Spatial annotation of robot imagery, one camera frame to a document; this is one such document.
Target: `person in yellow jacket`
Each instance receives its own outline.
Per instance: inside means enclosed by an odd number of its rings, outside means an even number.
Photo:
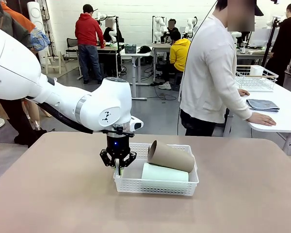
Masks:
[[[188,39],[181,39],[179,31],[171,33],[173,45],[170,48],[170,63],[166,64],[162,70],[162,77],[165,80],[163,85],[159,86],[159,89],[171,90],[169,83],[169,73],[183,72],[185,68],[186,58],[188,56],[190,41]]]

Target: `yellow hoodie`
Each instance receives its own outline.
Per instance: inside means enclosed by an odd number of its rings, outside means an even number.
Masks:
[[[170,48],[170,63],[179,71],[184,71],[190,43],[188,39],[180,39]]]

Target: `hand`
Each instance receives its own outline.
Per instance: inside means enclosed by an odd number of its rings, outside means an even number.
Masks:
[[[253,113],[251,117],[247,119],[247,121],[250,123],[266,125],[266,126],[276,125],[276,122],[271,117],[260,114],[260,113]]]
[[[246,90],[238,89],[240,96],[250,96],[250,93]]]

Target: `white wire basket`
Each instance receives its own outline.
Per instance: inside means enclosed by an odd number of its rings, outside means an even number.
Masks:
[[[247,91],[273,91],[278,75],[261,66],[237,66],[235,83]]]
[[[144,163],[147,163],[148,149],[151,144],[130,143],[129,146],[132,151],[137,153],[137,158],[131,165],[121,170],[121,176],[118,175],[118,168],[115,169],[113,177],[118,192],[182,196],[192,196],[194,194],[195,188],[199,183],[196,161],[193,171],[189,173],[188,182],[143,180],[141,179],[143,166]],[[194,157],[190,146],[169,146],[178,150],[183,150],[189,153],[192,157]]]

